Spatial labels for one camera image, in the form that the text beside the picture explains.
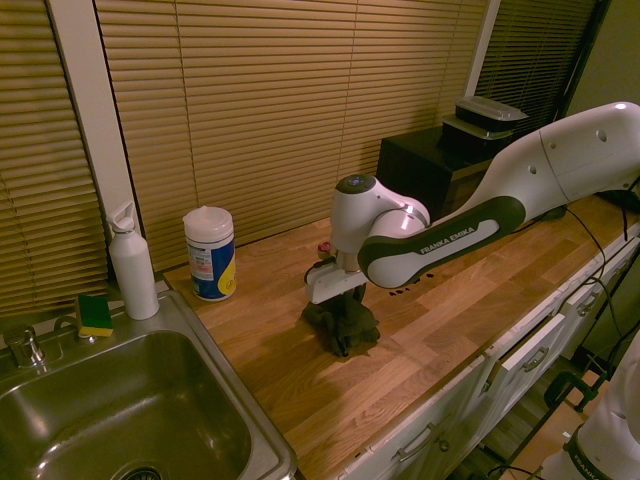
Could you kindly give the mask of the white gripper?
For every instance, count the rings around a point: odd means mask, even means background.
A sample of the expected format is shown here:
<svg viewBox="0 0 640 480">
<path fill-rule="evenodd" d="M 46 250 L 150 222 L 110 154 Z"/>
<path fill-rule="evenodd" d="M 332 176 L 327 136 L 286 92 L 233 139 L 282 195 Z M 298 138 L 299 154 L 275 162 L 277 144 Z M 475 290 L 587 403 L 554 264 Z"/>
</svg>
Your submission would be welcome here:
<svg viewBox="0 0 640 480">
<path fill-rule="evenodd" d="M 337 311 L 346 311 L 351 300 L 361 303 L 365 296 L 366 276 L 361 272 L 347 273 L 339 268 L 334 259 L 316 262 L 304 276 L 305 290 L 308 300 L 320 304 L 338 296 L 335 300 Z"/>
</svg>

